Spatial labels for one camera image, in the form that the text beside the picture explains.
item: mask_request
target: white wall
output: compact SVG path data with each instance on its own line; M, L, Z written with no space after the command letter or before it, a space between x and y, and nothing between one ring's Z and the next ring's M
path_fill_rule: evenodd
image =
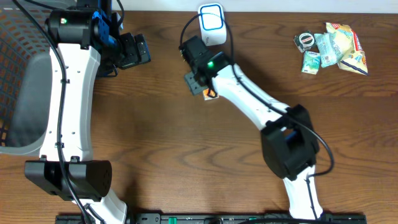
M233 12L365 12L398 13L398 0L121 0L125 10L197 11L218 2ZM116 0L113 8L120 9Z

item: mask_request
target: wooden table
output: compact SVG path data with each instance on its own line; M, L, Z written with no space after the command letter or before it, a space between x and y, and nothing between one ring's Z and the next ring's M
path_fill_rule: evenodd
M113 165L112 188L135 210L264 213L288 210L284 185L266 166L259 132L225 99L193 97L178 51L194 12L127 12L126 32L146 35L152 62L95 83L91 138L95 159ZM398 213L398 19L396 15L226 13L236 61L278 100L304 105L331 146L334 171L316 179L333 213L364 213L396 223ZM370 76L322 68L302 74L293 36L323 22L349 24L366 51ZM199 34L198 22L185 38ZM229 53L225 44L217 50ZM318 170L329 160L324 149ZM28 157L0 155L0 223L53 223L77 212L24 177Z

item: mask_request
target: green connector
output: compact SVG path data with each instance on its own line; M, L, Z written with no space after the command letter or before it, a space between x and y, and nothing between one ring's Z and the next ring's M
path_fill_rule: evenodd
M169 224L177 224L177 218L169 218Z

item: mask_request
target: laundry basket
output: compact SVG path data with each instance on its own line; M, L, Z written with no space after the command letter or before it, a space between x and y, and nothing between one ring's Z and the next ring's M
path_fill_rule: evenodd
M18 1L44 27L51 10ZM74 0L37 2L65 9ZM0 0L0 153L39 154L49 117L49 43L10 0Z

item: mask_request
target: snack bag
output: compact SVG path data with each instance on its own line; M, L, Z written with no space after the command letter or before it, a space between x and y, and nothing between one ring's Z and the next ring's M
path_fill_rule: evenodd
M327 22L328 33L335 35L335 42L343 56L338 67L349 72L368 75L365 51L359 43L358 36L350 26Z
M316 75L319 70L320 62L320 53L306 51L304 53L303 69L301 70L301 72Z
M322 68L336 64L343 57L335 39L335 34L315 34L315 40L321 54Z

